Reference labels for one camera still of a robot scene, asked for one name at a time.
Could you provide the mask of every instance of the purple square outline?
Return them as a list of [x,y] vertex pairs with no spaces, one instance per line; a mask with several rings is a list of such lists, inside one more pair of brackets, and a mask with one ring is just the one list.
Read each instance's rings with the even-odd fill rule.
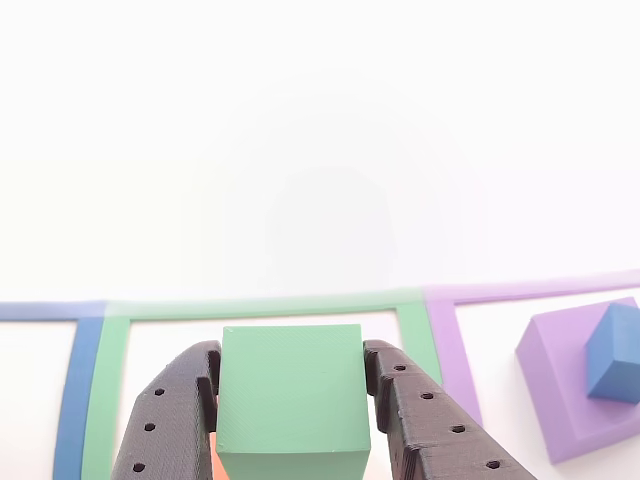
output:
[[438,352],[443,387],[478,424],[482,425],[480,404],[458,326],[456,306],[626,288],[640,288],[640,269],[549,281],[425,287],[425,305]]
[[587,397],[586,348],[611,303],[535,315],[516,349],[552,463],[608,447],[640,433],[635,405]]

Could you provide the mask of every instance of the green cube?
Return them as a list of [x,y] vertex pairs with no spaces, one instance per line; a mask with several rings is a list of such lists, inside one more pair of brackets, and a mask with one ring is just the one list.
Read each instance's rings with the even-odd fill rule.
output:
[[362,480],[360,325],[226,327],[216,451],[230,480]]

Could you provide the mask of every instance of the green square outline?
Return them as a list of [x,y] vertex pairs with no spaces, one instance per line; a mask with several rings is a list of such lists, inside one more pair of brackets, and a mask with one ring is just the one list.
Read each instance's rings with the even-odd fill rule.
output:
[[442,374],[422,289],[217,302],[109,302],[91,384],[82,480],[109,480],[131,322],[331,315],[392,310],[405,352],[436,382]]

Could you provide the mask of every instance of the orange object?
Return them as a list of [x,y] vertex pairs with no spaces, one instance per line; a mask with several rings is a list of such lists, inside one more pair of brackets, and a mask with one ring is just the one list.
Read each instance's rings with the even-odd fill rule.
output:
[[220,462],[220,458],[216,453],[216,434],[210,433],[209,440],[211,442],[211,463],[213,464],[213,480],[229,480],[227,472]]

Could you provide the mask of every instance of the blue cube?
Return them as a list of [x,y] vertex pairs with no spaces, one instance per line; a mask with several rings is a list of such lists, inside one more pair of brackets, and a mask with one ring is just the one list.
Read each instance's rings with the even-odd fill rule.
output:
[[612,303],[587,342],[591,398],[640,403],[640,309]]

